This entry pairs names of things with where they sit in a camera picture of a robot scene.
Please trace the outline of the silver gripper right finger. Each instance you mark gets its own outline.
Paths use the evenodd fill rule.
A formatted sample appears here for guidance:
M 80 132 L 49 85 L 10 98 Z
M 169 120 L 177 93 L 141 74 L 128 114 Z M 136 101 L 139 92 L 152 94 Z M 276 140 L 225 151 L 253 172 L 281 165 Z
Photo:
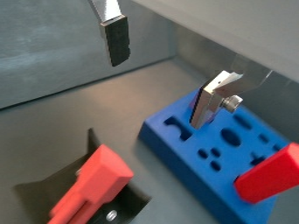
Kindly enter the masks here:
M 197 94 L 204 93 L 211 96 L 211 115 L 205 123 L 213 120 L 215 115 L 221 109 L 225 109 L 229 113 L 237 109 L 239 104 L 243 102 L 239 94 L 257 88 L 264 83 L 271 73 L 272 70 L 253 60 L 240 55 L 235 57 L 229 69 L 220 71 L 217 75 L 203 84 L 197 92 Z

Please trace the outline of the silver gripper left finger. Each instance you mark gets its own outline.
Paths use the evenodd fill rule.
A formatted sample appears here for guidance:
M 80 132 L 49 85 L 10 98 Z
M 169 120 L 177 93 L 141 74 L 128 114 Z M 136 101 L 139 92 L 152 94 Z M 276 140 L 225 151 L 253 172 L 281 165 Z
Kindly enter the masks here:
M 131 54 L 127 16 L 121 13 L 117 0 L 88 0 L 88 2 L 106 42 L 109 63 L 116 67 Z

